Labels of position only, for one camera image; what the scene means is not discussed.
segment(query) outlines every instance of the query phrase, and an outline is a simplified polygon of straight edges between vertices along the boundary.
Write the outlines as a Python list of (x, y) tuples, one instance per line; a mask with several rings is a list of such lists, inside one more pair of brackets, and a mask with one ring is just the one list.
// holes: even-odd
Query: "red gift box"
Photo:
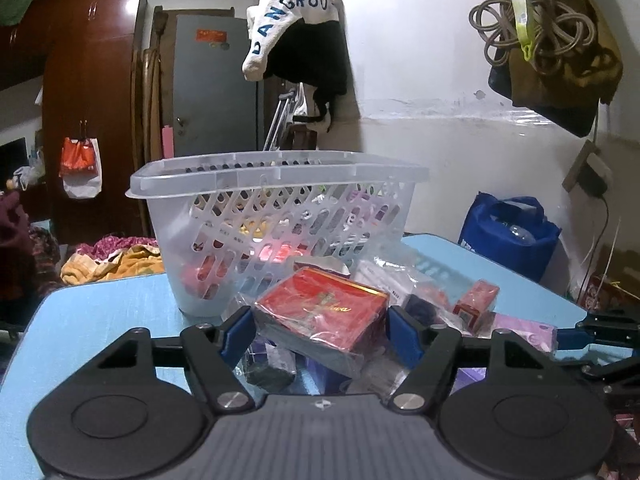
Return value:
[(492, 285), (485, 280), (478, 280), (458, 300), (453, 308), (453, 313), (458, 314), (469, 330), (472, 330), (480, 316), (489, 310), (499, 291), (500, 287), (497, 285)]
[(342, 352), (382, 331), (388, 294), (313, 267), (268, 290), (257, 306), (301, 336)]

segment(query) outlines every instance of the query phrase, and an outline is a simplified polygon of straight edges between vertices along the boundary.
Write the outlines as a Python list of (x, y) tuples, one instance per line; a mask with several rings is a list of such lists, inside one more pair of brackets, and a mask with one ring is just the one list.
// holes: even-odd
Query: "plastic laundry basket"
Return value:
[(127, 195), (147, 202), (180, 309), (209, 317), (282, 279), (292, 254), (352, 267), (368, 240), (401, 237), (427, 177), (365, 153), (221, 153), (150, 162)]

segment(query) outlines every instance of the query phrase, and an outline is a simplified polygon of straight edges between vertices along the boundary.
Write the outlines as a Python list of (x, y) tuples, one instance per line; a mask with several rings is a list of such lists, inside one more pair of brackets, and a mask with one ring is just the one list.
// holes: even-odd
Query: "rope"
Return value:
[[(530, 0), (534, 20), (535, 37), (531, 63), (539, 74), (553, 75), (564, 64), (563, 57), (572, 51), (584, 49), (596, 40), (593, 21), (568, 5), (557, 0)], [(483, 13), (495, 18), (491, 25), (482, 24)], [(503, 66), (509, 59), (509, 50), (519, 48), (513, 4), (511, 0), (486, 0), (471, 9), (469, 23), (484, 40), (484, 58), (492, 66)], [(494, 59), (489, 48), (504, 50)]]

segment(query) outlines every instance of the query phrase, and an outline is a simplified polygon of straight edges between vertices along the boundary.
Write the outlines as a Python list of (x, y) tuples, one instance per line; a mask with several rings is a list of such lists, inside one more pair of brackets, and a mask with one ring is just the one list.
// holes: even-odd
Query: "pink fabric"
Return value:
[(153, 247), (158, 247), (158, 242), (155, 238), (135, 236), (120, 238), (110, 235), (105, 236), (94, 246), (79, 244), (78, 247), (76, 247), (76, 253), (86, 254), (87, 256), (91, 256), (94, 260), (106, 260), (111, 253), (114, 253), (118, 249), (129, 249), (134, 245), (151, 245)]

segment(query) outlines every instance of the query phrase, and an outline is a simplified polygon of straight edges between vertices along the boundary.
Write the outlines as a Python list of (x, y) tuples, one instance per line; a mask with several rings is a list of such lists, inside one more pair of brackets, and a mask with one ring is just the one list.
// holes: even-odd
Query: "blue table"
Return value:
[[(420, 235), (405, 242), (470, 278), (484, 278), (500, 286), (499, 312), (563, 328), (584, 318), (584, 311), (574, 304), (442, 238)], [(152, 337), (164, 337), (178, 335), (192, 323), (178, 310), (164, 274), (51, 294), (31, 321), (0, 388), (0, 480), (42, 477), (27, 443), (27, 418), (42, 397), (84, 362), (129, 328), (145, 326)], [(590, 352), (607, 361), (630, 354), (609, 347)], [(160, 368), (158, 377), (187, 387), (181, 370)]]

